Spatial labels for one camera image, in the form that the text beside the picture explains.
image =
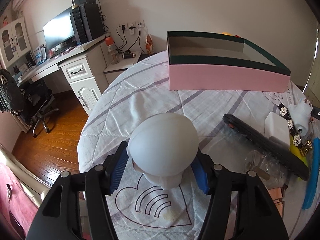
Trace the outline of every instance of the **computer monitor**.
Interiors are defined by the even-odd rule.
[[[66,9],[43,26],[47,49],[52,49],[75,35],[69,15],[71,10],[72,7]]]

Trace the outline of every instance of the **drawer handle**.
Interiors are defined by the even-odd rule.
[[[77,71],[77,72],[72,72],[72,71],[71,71],[71,75],[77,74],[77,73],[79,73],[80,71],[82,71],[82,69],[79,69],[79,71]]]
[[[80,102],[80,99],[82,99],[82,98],[80,98],[80,97],[78,97],[78,99],[79,99],[79,102]],[[82,99],[83,100],[83,99]],[[83,100],[84,101],[84,100]],[[81,103],[81,102],[80,102]],[[86,105],[83,105],[83,104],[81,104],[81,106],[86,106]]]

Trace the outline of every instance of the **silver screw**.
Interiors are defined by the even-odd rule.
[[[96,171],[102,171],[102,170],[103,170],[103,165],[101,165],[101,164],[96,165],[96,166],[94,167],[94,169],[95,169]]]
[[[221,171],[222,170],[222,166],[220,164],[215,164],[213,166],[213,168],[216,170],[216,171]]]
[[[61,172],[61,177],[66,178],[68,176],[69,176],[69,172],[68,171]]]
[[[248,175],[250,177],[255,177],[257,175],[257,173],[255,171],[248,171]]]

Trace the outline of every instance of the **pink box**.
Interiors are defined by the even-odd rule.
[[[254,43],[228,35],[168,32],[170,90],[282,93],[291,71]]]

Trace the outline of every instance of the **bedspread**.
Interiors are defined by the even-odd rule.
[[[227,127],[222,117],[234,114],[260,133],[277,105],[288,106],[304,98],[289,82],[284,93],[226,90],[169,90],[167,52],[151,56],[121,73],[99,98],[78,144],[80,172],[103,163],[120,142],[148,117],[177,113],[188,117],[199,135],[199,148],[215,163],[230,171],[243,172],[247,154],[255,149],[240,134]],[[313,124],[319,136],[319,122]],[[292,175],[285,191],[284,223],[291,239],[311,217],[319,200],[319,184],[313,205],[301,210],[306,182]],[[226,239],[232,237],[236,193],[232,195]],[[107,196],[110,215],[119,239],[195,239],[205,217],[210,196],[197,187],[189,167],[179,187],[162,190],[150,184],[129,160],[118,190]]]

